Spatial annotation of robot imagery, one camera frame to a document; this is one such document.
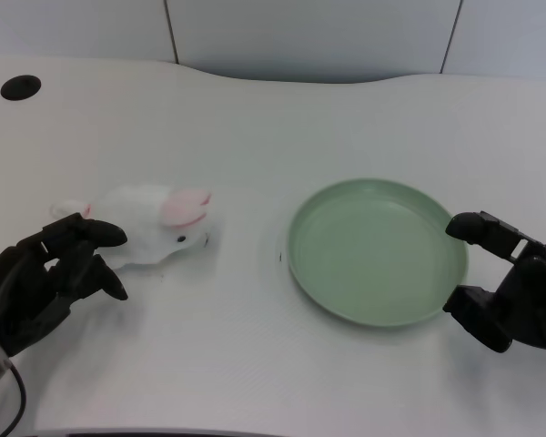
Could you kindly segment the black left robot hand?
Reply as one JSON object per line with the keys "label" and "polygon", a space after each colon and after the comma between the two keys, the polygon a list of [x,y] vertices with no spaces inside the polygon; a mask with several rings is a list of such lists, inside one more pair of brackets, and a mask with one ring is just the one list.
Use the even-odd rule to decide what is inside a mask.
{"label": "black left robot hand", "polygon": [[104,291],[127,300],[115,272],[96,253],[124,245],[120,227],[74,213],[0,254],[0,347],[9,357],[57,328],[78,300]]}

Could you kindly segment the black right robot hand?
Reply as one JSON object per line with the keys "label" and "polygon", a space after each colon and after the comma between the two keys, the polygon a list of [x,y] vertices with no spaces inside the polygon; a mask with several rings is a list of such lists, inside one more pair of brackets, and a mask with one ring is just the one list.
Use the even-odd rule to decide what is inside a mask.
{"label": "black right robot hand", "polygon": [[493,292],[457,286],[443,310],[498,353],[514,341],[546,350],[546,244],[484,211],[454,216],[446,233],[507,260],[512,267]]}

